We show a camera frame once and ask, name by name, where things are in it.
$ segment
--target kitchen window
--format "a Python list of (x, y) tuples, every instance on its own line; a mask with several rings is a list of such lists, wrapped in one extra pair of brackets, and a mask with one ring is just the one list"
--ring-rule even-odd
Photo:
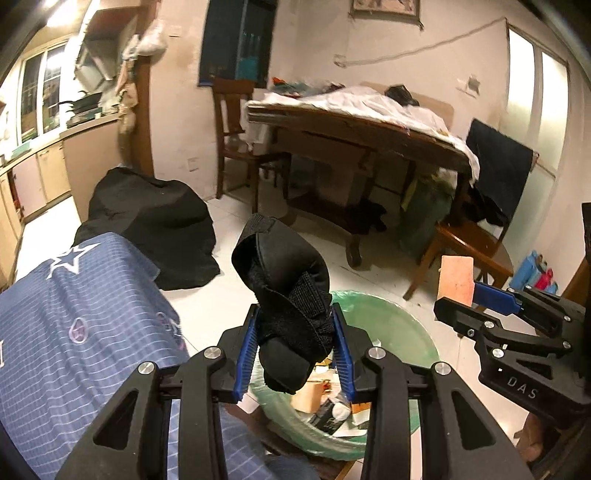
[(265, 88), (277, 0), (210, 0), (199, 85), (214, 77), (247, 79)]
[(566, 137), (567, 63), (511, 27), (509, 91), (500, 130), (539, 153), (503, 241), (514, 264), (528, 253), (547, 211)]
[(60, 79), (66, 45), (47, 49), (24, 62), (20, 89), (19, 142), (60, 126)]

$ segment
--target black eye mask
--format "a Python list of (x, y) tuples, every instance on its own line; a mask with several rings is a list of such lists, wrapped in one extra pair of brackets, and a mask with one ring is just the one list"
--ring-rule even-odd
[(291, 228), (255, 213), (234, 248), (232, 265), (260, 306), (256, 336), (265, 383), (294, 394), (333, 345), (324, 259)]

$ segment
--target framed picture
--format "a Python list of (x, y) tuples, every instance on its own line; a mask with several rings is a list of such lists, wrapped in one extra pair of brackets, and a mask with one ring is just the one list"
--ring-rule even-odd
[(351, 15), (355, 18), (400, 20), (423, 25), (419, 19), (420, 0), (352, 0)]

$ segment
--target blue striped cloth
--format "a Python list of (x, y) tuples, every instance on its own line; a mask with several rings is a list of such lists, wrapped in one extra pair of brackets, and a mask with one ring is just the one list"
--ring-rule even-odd
[[(134, 368), (186, 361), (177, 313), (153, 280), (158, 268), (105, 233), (43, 262), (0, 295), (0, 421), (41, 480), (53, 480), (74, 444)], [(176, 480), (178, 410), (168, 478)], [(314, 479), (308, 465), (265, 454), (222, 409), (230, 480)]]

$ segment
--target green tub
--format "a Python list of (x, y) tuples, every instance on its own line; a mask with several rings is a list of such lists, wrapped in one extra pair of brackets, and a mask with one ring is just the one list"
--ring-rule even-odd
[[(348, 325), (363, 328), (372, 341), (396, 354), (403, 362), (430, 367), (439, 360), (435, 344), (423, 326), (402, 307), (390, 301), (356, 291), (332, 292), (340, 304)], [(256, 360), (251, 390), (265, 414), (279, 432), (305, 452), (336, 460), (357, 460), (365, 453), (366, 437), (344, 440), (327, 435), (302, 421), (291, 407), (291, 395), (269, 389), (263, 380), (261, 364)], [(409, 401), (410, 430), (419, 427), (418, 405)]]

